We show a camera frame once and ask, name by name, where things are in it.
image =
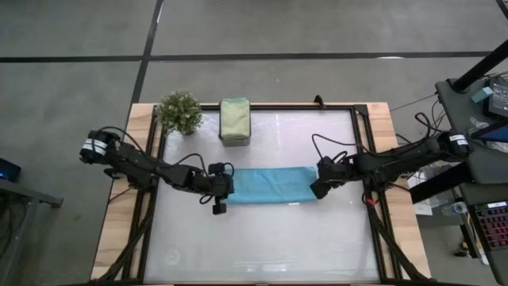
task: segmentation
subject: green towel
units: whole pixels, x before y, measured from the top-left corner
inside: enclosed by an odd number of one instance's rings
[[[245,97],[221,102],[222,139],[245,139],[251,133],[251,105]]]

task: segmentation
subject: wooden board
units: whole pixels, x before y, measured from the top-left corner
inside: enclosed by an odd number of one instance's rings
[[[287,103],[287,105],[304,105],[308,103]],[[331,104],[354,104],[354,103],[327,103]],[[371,120],[371,128],[374,135],[375,147],[378,152],[382,152],[397,147],[397,140],[391,121],[390,111],[385,102],[367,102],[366,104]],[[152,118],[153,104],[134,104],[127,125],[127,132],[130,133],[141,147],[146,146],[148,129]],[[157,145],[160,138],[160,131],[156,132],[154,144]],[[158,146],[153,149],[156,154]],[[406,185],[405,180],[399,180],[397,184]],[[124,180],[115,181],[112,187],[111,196],[114,196],[127,188]],[[95,257],[94,266],[91,271],[91,279],[99,278],[114,261],[126,245],[129,237],[129,228],[133,216],[136,192],[128,192],[115,199],[108,207],[105,221],[102,228],[102,234],[98,244],[98,250]],[[420,230],[416,214],[414,213],[413,203],[410,194],[402,189],[393,187],[387,190],[387,202],[390,210],[390,217],[394,229],[395,240],[400,245],[402,251],[407,255],[410,261],[424,275],[430,276],[429,266],[421,241]],[[383,243],[383,253],[385,264],[387,265],[388,276],[393,276],[391,261],[386,244]],[[133,270],[136,274],[137,259],[134,259]]]

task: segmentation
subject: concrete floor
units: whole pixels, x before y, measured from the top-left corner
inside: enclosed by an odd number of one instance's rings
[[[141,55],[156,0],[0,0],[0,57]],[[152,54],[488,51],[508,21],[485,0],[166,0]],[[203,102],[388,102],[431,95],[479,58],[150,63],[140,102],[189,89]],[[27,187],[65,198],[42,207],[16,285],[84,282],[90,275],[110,180],[78,153],[87,132],[125,125],[140,64],[0,64],[0,157],[23,167]],[[496,70],[508,70],[504,62]],[[435,98],[393,112],[410,140]],[[455,258],[458,228],[422,229],[438,280],[496,285],[479,261]]]

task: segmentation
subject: blue towel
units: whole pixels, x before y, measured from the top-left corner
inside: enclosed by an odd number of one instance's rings
[[[316,170],[310,167],[237,169],[235,192],[226,203],[302,203],[315,201],[310,185]]]

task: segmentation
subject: potted plant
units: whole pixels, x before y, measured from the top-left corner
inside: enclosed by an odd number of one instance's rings
[[[159,103],[158,119],[167,133],[191,135],[201,125],[201,107],[189,91],[173,91]]]

